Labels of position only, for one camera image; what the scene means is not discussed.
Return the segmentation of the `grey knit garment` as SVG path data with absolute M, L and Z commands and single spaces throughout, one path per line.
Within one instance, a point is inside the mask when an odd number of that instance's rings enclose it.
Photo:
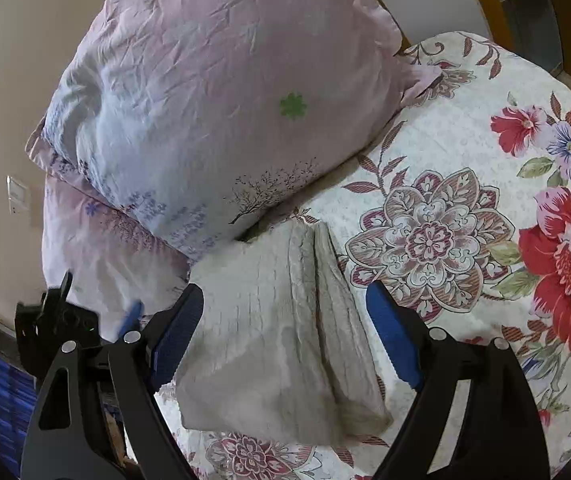
M 312 445 L 392 422 L 325 223 L 291 219 L 191 270 L 204 308 L 175 375 L 182 425 Z

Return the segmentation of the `white wall switch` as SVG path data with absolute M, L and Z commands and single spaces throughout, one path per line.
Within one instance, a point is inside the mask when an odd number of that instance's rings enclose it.
M 30 190 L 15 177 L 6 177 L 9 210 L 12 214 L 20 214 L 30 210 Z

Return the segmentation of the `floral quilted bedspread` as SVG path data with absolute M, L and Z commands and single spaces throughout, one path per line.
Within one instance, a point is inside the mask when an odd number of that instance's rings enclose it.
M 406 54 L 441 79 L 371 148 L 264 222 L 328 230 L 354 298 L 351 319 L 365 331 L 366 398 L 389 422 L 361 422 L 335 445 L 221 422 L 194 430 L 199 366 L 156 400 L 201 479 L 374 475 L 413 401 L 367 314 L 376 281 L 460 340 L 509 344 L 543 426 L 549 477 L 571 477 L 571 89 L 470 32 L 445 32 Z

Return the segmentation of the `lower pink pillow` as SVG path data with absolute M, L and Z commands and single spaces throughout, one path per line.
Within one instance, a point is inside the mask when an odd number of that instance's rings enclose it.
M 68 301 L 97 312 L 100 335 L 110 341 L 135 301 L 147 316 L 171 306 L 189 273 L 176 249 L 54 176 L 45 183 L 42 263 L 50 287 L 72 273 Z

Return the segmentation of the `blue striped storage box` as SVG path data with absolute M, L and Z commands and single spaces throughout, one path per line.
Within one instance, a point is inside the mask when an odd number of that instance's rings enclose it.
M 33 378 L 0 357 L 0 460 L 16 478 L 36 400 Z

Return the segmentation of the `large pink-blue pillow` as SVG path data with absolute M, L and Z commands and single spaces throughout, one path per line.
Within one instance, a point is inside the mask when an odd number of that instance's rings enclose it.
M 104 0 L 26 151 L 196 260 L 438 80 L 402 41 L 378 0 Z

